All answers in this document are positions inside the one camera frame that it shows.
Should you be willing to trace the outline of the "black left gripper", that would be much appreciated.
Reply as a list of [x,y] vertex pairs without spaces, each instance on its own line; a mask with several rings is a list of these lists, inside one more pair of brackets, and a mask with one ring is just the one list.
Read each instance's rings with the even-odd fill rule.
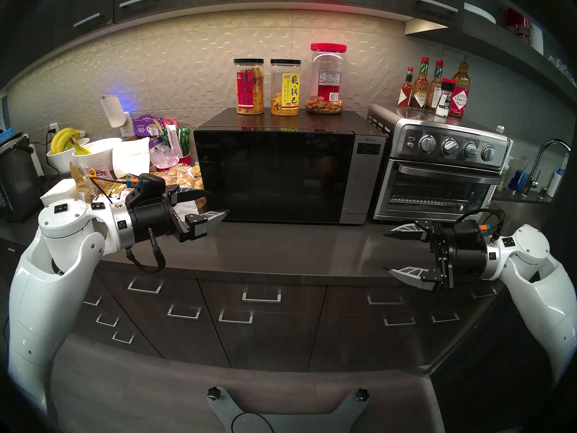
[[177,217],[173,207],[212,195],[197,188],[166,187],[158,184],[131,184],[129,193],[129,216],[134,243],[150,240],[149,229],[155,237],[173,235],[179,242],[198,239],[214,230],[228,215],[228,210],[208,211],[203,214],[187,214],[185,222]]

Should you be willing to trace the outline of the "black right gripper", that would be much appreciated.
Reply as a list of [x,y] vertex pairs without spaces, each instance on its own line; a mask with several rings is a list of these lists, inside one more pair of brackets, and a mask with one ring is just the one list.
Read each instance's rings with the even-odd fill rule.
[[[383,269],[395,279],[420,290],[453,288],[455,278],[462,275],[480,276],[488,262],[483,229],[475,220],[455,222],[444,228],[440,222],[417,220],[397,226],[383,237],[404,241],[430,242],[435,269],[407,266]],[[428,272],[428,281],[423,276]]]

